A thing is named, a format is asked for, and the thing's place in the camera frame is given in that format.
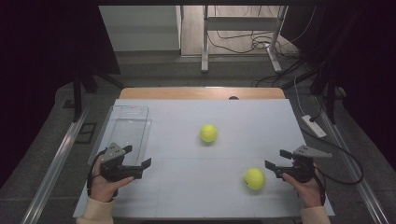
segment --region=power strip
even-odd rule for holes
[[[308,126],[308,128],[317,136],[317,137],[324,137],[327,134],[318,126],[318,124],[313,121],[311,122],[311,116],[309,115],[305,115],[302,116],[301,119],[304,121],[304,123],[306,124],[306,126]]]

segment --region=tennis ball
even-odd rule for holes
[[[218,137],[218,129],[212,124],[206,124],[201,128],[199,136],[204,142],[211,143]]]
[[[265,174],[259,168],[249,169],[244,179],[250,189],[261,189],[265,184]]]

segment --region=wooden table edge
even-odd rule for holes
[[[239,87],[149,87],[125,88],[120,99],[151,100],[240,100],[286,99],[280,88]]]

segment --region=clear plastic container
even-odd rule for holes
[[[95,156],[109,147],[111,143],[116,143],[122,148],[132,145],[132,152],[125,155],[128,158],[128,165],[141,163],[149,138],[150,123],[151,119],[147,106],[111,106],[88,164],[91,165]]]

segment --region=beige sleeve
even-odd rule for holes
[[[300,211],[304,224],[330,224],[329,217],[323,206],[305,208]]]
[[[84,214],[77,218],[77,224],[113,224],[113,205],[114,201],[101,203],[88,198]]]

